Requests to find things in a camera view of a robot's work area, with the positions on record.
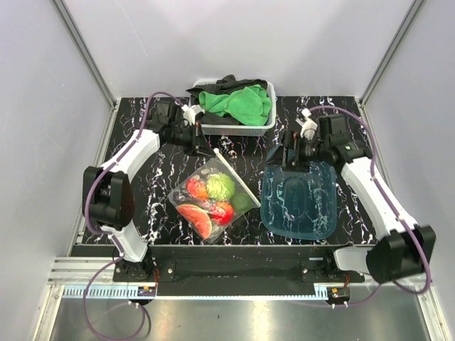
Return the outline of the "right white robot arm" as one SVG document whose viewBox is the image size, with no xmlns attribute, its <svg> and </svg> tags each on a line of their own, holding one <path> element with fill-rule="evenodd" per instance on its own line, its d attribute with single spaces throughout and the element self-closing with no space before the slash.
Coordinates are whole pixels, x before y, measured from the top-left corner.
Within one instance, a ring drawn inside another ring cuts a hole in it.
<svg viewBox="0 0 455 341">
<path fill-rule="evenodd" d="M 347 130 L 346 117 L 359 118 L 338 108 L 336 113 L 311 118 L 308 109 L 300 131 L 289 131 L 267 157 L 266 165 L 288 174 L 303 174 L 310 165 L 330 165 L 358 196 L 373 223 L 378 242 L 371 248 L 341 247 L 323 263 L 324 276 L 340 281 L 349 271 L 371 276 L 377 283 L 398 284 L 401 279 L 425 275 L 424 288 L 432 283 L 429 262 L 436 233 L 421 226 L 399 203 L 378 173 L 377 148 L 354 140 Z"/>
</svg>

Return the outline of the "fake green cabbage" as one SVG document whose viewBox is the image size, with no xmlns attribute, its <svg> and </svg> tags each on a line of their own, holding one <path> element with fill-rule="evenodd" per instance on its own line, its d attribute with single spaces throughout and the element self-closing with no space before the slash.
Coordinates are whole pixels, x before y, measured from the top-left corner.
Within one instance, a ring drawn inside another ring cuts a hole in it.
<svg viewBox="0 0 455 341">
<path fill-rule="evenodd" d="M 235 194 L 233 179 L 224 173 L 208 177 L 206 188 L 212 200 L 227 201 Z"/>
</svg>

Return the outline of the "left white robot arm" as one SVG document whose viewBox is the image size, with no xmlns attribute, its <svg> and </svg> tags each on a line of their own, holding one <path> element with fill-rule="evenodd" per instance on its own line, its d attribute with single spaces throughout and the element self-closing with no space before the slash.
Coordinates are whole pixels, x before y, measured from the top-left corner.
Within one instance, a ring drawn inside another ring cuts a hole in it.
<svg viewBox="0 0 455 341">
<path fill-rule="evenodd" d="M 119 252 L 119 265 L 138 281 L 154 271 L 151 252 L 134 225 L 131 182 L 142 166 L 165 145 L 180 146 L 189 156 L 213 156 L 203 135 L 203 109 L 165 98 L 147 107 L 140 126 L 108 161 L 89 166 L 82 179 L 82 214 L 87 228 L 105 235 Z"/>
</svg>

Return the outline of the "clear zip top bag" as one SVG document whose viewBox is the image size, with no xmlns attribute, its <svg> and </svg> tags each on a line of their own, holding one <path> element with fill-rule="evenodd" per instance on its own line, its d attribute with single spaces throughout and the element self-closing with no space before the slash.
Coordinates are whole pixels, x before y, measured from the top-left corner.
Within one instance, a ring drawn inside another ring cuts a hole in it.
<svg viewBox="0 0 455 341">
<path fill-rule="evenodd" d="M 210 160 L 168 194 L 168 199 L 190 228 L 209 244 L 241 216 L 261 207 L 217 148 Z"/>
</svg>

